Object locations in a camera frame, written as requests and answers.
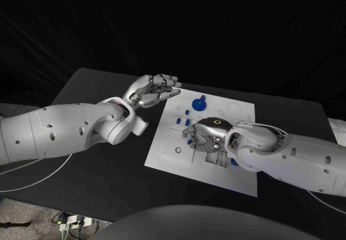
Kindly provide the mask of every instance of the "small hole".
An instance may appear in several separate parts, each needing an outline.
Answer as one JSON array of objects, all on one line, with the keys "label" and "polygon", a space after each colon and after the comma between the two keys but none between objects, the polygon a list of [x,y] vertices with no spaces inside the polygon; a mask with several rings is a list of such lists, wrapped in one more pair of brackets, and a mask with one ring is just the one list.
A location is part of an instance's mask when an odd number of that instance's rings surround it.
[{"label": "small hole", "polygon": [[331,164],[331,163],[332,163],[332,158],[331,158],[331,156],[326,156],[326,158],[325,158],[325,163],[326,163],[326,164]]},{"label": "small hole", "polygon": [[290,154],[295,156],[295,155],[296,155],[296,153],[297,153],[297,149],[296,149],[296,148],[293,148],[293,149],[292,149],[292,151],[290,151]]},{"label": "small hole", "polygon": [[51,137],[51,140],[54,141],[54,140],[57,139],[57,133],[52,132],[52,133],[49,134],[49,137]]},{"label": "small hole", "polygon": [[84,127],[80,127],[80,134],[81,134],[81,136],[85,134],[85,128]]}]

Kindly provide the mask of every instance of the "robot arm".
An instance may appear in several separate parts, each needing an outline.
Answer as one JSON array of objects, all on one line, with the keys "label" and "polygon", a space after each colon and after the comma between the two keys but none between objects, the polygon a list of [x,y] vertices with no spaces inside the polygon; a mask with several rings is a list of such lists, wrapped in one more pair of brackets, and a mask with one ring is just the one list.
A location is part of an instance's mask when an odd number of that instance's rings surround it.
[{"label": "robot arm", "polygon": [[[218,150],[227,152],[227,157],[245,170],[264,171],[309,191],[346,197],[346,147],[313,137],[274,134],[269,128],[250,122],[231,127],[225,125],[224,134],[220,122],[225,120],[217,117],[207,119],[183,130],[183,137],[191,132],[195,136],[198,132],[207,136],[205,139],[220,139]],[[208,146],[207,141],[192,148],[215,152]]]},{"label": "robot arm", "polygon": [[48,106],[19,116],[0,119],[0,165],[55,158],[87,150],[94,144],[119,144],[133,132],[142,135],[149,123],[136,115],[181,93],[178,78],[168,75],[140,77],[123,98],[98,104]]}]

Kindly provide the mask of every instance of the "blue component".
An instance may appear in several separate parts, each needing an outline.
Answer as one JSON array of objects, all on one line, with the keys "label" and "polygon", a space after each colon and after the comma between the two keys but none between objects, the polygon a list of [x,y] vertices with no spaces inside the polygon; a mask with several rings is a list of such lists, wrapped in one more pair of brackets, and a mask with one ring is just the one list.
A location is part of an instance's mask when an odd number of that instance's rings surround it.
[{"label": "blue component", "polygon": [[207,96],[205,95],[202,95],[201,98],[194,100],[192,107],[196,111],[204,111],[207,109],[208,104],[207,104]]},{"label": "blue component", "polygon": [[240,166],[240,164],[237,163],[237,161],[231,158],[231,164],[235,166]]}]

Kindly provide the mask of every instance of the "black backdrop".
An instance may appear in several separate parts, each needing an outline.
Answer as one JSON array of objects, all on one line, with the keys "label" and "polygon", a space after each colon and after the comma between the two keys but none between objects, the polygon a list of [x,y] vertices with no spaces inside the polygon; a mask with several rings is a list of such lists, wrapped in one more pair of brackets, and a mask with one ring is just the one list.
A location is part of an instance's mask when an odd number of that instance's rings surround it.
[{"label": "black backdrop", "polygon": [[305,99],[345,119],[346,3],[3,3],[0,101],[49,105],[81,67]]}]

